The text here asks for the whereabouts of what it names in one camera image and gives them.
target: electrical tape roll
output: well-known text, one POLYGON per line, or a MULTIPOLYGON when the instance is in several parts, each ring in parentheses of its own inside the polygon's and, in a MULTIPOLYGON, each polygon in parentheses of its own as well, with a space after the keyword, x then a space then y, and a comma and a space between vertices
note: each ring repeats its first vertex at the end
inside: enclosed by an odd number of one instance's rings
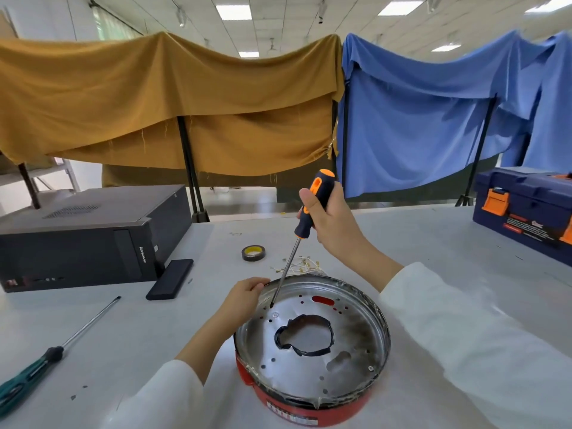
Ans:
POLYGON ((264 259, 266 250, 262 245, 249 245, 243 248, 243 260, 247 262, 256 262, 257 260, 264 259))

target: hole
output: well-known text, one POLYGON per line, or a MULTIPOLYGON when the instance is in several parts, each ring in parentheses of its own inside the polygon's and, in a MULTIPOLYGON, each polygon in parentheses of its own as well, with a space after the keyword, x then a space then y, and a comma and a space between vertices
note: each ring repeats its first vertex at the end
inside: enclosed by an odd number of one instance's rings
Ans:
POLYGON ((325 369, 328 372, 334 372, 341 368, 346 363, 346 361, 350 361, 351 359, 352 356, 348 351, 341 351, 337 357, 325 365, 325 369))
POLYGON ((333 342, 328 320, 318 315, 300 315, 282 328, 277 337, 279 348, 291 345, 300 352, 311 353, 326 349, 333 342))
POLYGON ((326 298, 324 296, 319 296, 319 295, 314 295, 312 297, 312 301, 314 301, 315 303, 321 303, 321 304, 325 304, 325 305, 334 305, 335 304, 333 302, 333 300, 326 298))

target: blue cloth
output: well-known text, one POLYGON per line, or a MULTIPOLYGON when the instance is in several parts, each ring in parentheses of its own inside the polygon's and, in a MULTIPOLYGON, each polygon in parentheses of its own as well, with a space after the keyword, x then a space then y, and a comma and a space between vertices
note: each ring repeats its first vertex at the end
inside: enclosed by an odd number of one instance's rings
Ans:
MULTIPOLYGON (((348 35, 346 197, 424 185, 472 163, 495 95, 499 105, 481 159, 508 149, 533 112, 552 48, 511 32, 453 62, 425 63, 348 35)), ((338 113, 338 169, 346 99, 338 113)))
POLYGON ((546 62, 542 91, 523 165, 551 172, 572 171, 572 39, 560 33, 546 62))

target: ceiling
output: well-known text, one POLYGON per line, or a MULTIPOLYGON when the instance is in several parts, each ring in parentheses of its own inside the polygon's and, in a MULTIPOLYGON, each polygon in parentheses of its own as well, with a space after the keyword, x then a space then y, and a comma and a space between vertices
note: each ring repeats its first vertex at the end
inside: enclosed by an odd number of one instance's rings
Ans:
POLYGON ((169 31, 216 51, 238 57, 259 51, 273 57, 298 49, 325 35, 343 40, 354 33, 370 42, 421 60, 439 62, 466 54, 512 29, 531 40, 572 28, 572 6, 551 14, 525 15, 541 0, 441 0, 433 13, 427 4, 407 16, 378 16, 392 0, 95 0, 142 32, 169 31), (188 16, 179 26, 175 3, 188 16), (222 21, 216 5, 250 4, 251 21, 222 21), (271 38, 274 51, 271 49, 271 38), (431 52, 450 43, 461 47, 431 52))

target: toolbox label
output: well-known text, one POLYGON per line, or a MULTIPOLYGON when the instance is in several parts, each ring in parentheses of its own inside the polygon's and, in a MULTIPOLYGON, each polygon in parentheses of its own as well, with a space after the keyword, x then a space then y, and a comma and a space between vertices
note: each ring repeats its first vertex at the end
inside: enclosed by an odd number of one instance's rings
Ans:
POLYGON ((290 420, 292 423, 305 426, 317 426, 318 419, 312 417, 304 417, 301 415, 295 415, 291 412, 284 411, 282 408, 278 408, 275 404, 266 401, 266 406, 272 410, 275 414, 278 414, 283 419, 290 420))
POLYGON ((515 214, 509 214, 503 227, 508 230, 512 230, 515 233, 520 233, 526 235, 532 239, 536 239, 545 244, 558 246, 558 235, 557 231, 548 228, 537 221, 530 221, 526 218, 520 217, 515 214))

